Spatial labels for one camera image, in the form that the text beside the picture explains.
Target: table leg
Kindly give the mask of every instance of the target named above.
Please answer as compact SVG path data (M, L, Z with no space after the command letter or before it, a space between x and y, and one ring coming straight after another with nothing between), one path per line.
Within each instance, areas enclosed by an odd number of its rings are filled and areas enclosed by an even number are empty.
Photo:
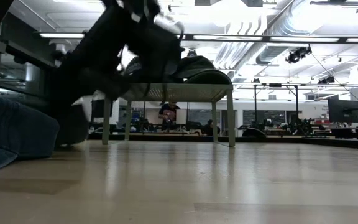
M218 142L218 128L217 128L217 122L216 122L216 100L212 101L212 120L214 123L213 128L213 136L214 136L214 142Z
M111 100L106 96L104 98L103 133L102 133L102 144L104 145L109 144L110 110L111 110Z
M233 91L228 90L226 92L227 98L227 121L228 121L228 128L229 128L229 147L234 147L236 145L236 136L234 134L234 106L233 106Z
M129 134L131 133L131 119L132 119L132 102L127 102L127 117L125 122L125 141L129 141Z

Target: white table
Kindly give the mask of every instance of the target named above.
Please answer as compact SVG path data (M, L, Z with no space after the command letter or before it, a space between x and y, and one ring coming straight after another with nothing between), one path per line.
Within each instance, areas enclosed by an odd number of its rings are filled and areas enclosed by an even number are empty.
M229 146L236 145L235 140L235 119L233 108L233 86L232 85L210 85L210 84L166 84L167 98L165 101L171 102L197 102L197 103L212 103L212 117L214 121L214 142L218 141L218 129L216 127L216 102L227 97L227 112L228 112L228 128L229 128ZM150 91L147 96L144 93L147 89L146 83L136 83L131 86L131 89L122 96L127 101L127 115L125 126L125 140L129 140L131 131L131 117L132 117L132 102L133 101L157 101L163 100L163 84L150 84ZM109 119L111 100L106 99L104 102L104 122L103 122L103 144L108 144L109 141Z

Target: person sitting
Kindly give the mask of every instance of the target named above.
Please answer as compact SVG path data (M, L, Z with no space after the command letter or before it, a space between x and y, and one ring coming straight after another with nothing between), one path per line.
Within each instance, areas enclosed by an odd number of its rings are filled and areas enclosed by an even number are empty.
M158 118L162 120L162 129L166 129L168 125L174 124L177 120L177 109L180 109L177 106L176 102L169 102L162 105L160 112L158 114Z
M216 128L218 130L217 133L219 134L221 132L221 129L219 127L216 127ZM208 124L203 127L201 132L203 133L203 135L213 136L214 135L214 121L209 120Z

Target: wooden floor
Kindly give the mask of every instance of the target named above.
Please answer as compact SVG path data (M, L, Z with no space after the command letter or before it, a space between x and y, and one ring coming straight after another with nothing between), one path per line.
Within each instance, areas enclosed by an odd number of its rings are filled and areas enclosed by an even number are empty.
M358 151L86 142L0 170L0 224L355 224Z

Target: cable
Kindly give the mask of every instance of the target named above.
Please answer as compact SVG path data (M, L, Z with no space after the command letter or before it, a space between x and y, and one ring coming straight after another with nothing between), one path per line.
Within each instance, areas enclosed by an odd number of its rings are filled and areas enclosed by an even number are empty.
M316 59L316 61L322 66L322 68L328 73L330 74L330 72L327 70L326 67L324 67L324 65L314 56L313 53L311 53L311 55L314 57L314 59ZM334 76L333 78L335 79L336 82L338 82L340 85L342 85ZM348 90L345 86L342 86L346 91L349 92L350 95L352 95L354 98L356 98L358 100L358 97L356 97L353 93L350 92L350 90Z

